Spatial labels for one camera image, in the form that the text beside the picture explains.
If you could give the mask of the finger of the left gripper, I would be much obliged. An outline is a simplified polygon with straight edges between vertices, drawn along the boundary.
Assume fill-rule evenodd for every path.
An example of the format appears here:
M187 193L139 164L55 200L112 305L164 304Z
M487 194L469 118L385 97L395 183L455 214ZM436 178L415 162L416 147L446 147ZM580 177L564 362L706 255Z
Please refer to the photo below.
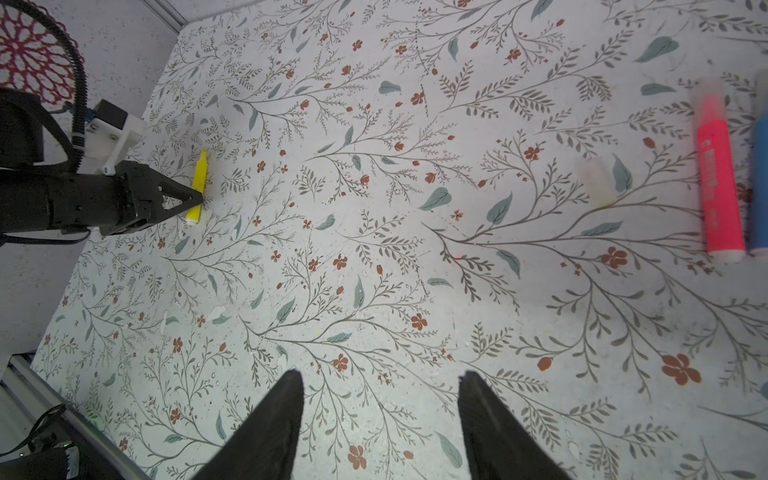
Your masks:
M203 203L201 192L162 174L155 173L153 182L155 186L152 188L152 209L155 224L190 211Z

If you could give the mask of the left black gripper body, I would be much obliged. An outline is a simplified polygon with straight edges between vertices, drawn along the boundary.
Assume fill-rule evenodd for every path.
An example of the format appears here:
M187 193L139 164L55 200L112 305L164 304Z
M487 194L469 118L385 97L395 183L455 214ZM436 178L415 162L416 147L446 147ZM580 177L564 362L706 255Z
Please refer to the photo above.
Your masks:
M53 226L95 227L104 236L127 234L162 220L161 175L133 161L113 176L66 174L53 179Z

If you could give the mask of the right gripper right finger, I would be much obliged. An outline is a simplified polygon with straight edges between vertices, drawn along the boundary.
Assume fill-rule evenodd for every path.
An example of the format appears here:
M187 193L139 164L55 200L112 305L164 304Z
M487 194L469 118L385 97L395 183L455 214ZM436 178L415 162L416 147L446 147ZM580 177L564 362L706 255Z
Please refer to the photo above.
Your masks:
M473 479L568 477L474 371L460 378L458 410Z

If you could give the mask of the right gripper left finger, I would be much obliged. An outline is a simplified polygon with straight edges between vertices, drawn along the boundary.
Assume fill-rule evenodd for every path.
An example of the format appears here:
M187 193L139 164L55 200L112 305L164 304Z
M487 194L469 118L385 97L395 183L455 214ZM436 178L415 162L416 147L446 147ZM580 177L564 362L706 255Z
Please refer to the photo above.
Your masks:
M197 479L290 479L301 431L303 379L288 370L243 421Z

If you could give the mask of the pink highlighter pen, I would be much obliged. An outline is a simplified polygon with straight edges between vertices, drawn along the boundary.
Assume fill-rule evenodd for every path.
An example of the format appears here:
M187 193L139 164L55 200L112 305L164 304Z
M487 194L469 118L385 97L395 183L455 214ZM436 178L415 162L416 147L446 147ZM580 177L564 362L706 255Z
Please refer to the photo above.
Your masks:
M722 82L700 79L693 106L707 253L717 262L737 263L746 247Z

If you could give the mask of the blue highlighter pen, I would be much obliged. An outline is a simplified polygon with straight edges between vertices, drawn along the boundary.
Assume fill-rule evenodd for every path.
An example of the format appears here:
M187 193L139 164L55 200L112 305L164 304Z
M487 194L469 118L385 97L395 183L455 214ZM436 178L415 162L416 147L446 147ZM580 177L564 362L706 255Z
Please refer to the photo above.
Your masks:
M750 253L767 257L767 71L756 78L752 160Z

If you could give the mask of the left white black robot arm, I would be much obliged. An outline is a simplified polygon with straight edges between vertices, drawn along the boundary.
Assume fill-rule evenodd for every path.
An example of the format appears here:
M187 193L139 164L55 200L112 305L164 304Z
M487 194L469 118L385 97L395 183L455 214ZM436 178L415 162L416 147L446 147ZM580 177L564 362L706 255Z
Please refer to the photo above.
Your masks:
M203 196L146 164L126 159L145 123L107 100L86 112L86 157L101 162L96 173L44 161L43 134L74 150L38 96L1 91L1 232L99 229L104 236L131 234L201 206Z

